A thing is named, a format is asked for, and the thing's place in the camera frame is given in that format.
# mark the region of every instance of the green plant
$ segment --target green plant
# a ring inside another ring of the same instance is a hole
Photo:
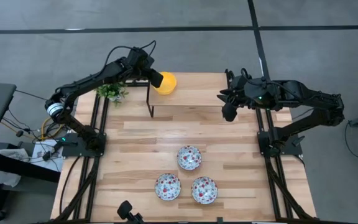
[[[96,89],[96,92],[103,97],[109,98],[115,106],[121,104],[121,100],[129,93],[126,91],[125,83],[105,84]]]

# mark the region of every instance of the floral bowl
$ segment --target floral bowl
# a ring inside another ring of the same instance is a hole
[[[207,205],[218,196],[218,186],[209,177],[198,177],[191,186],[191,195],[198,203]]]
[[[177,176],[162,174],[155,182],[155,193],[162,200],[173,200],[180,194],[181,184]]]
[[[185,170],[195,170],[201,164],[201,153],[194,146],[183,146],[177,154],[177,161],[180,167]]]

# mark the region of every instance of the wooden table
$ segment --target wooden table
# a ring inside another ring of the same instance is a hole
[[[128,91],[120,107],[109,105],[108,145],[99,166],[92,222],[121,221],[116,211],[125,200],[148,222],[216,221],[216,217],[225,221],[274,220],[264,158],[256,138],[255,111],[238,110],[236,120],[229,123],[217,106],[163,106],[150,118],[147,88]],[[90,123],[94,94],[92,91],[78,101],[75,117],[83,124]],[[291,123],[289,110],[273,113],[273,121],[276,126]],[[201,167],[193,172],[177,165],[176,153],[184,145],[194,145],[203,154]],[[293,156],[282,156],[282,160],[289,191],[306,212],[315,215],[303,165]],[[60,194],[73,161],[64,162],[51,218],[58,216]],[[69,178],[64,207],[77,191],[81,163],[82,159]],[[182,182],[180,196],[171,202],[160,200],[154,192],[155,180],[164,173],[175,174]],[[219,187],[218,198],[211,205],[197,204],[190,194],[192,181],[203,175]],[[284,217],[282,195],[277,191]],[[85,215],[87,194],[83,198],[80,217]]]
[[[159,95],[150,88],[150,106],[223,106],[216,97],[227,88],[225,73],[173,73],[177,79],[174,91]]]

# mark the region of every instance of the yellow cup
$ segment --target yellow cup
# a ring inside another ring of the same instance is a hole
[[[160,87],[156,88],[153,86],[155,91],[159,93],[160,95],[168,95],[173,92],[177,85],[177,79],[175,76],[170,72],[160,72],[160,74],[163,76],[162,83]]]

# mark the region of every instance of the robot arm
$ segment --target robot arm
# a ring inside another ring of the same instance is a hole
[[[237,115],[236,110],[245,106],[275,111],[301,105],[314,108],[311,115],[299,121],[269,130],[271,144],[283,144],[290,136],[307,129],[318,125],[336,126],[344,120],[341,95],[309,90],[304,84],[294,80],[252,78],[244,68],[241,76],[235,77],[231,71],[229,74],[232,79],[230,88],[222,90],[222,95],[218,95],[226,103],[222,108],[226,121],[233,121]]]
[[[79,96],[103,84],[124,82],[128,79],[146,78],[156,87],[162,82],[162,75],[151,69],[154,59],[143,50],[143,47],[130,49],[128,57],[119,58],[106,64],[98,73],[57,88],[51,98],[45,102],[45,109],[53,121],[65,124],[76,131],[79,137],[83,138],[88,149],[96,150],[100,145],[97,133],[90,126],[82,125],[71,115],[74,101]]]

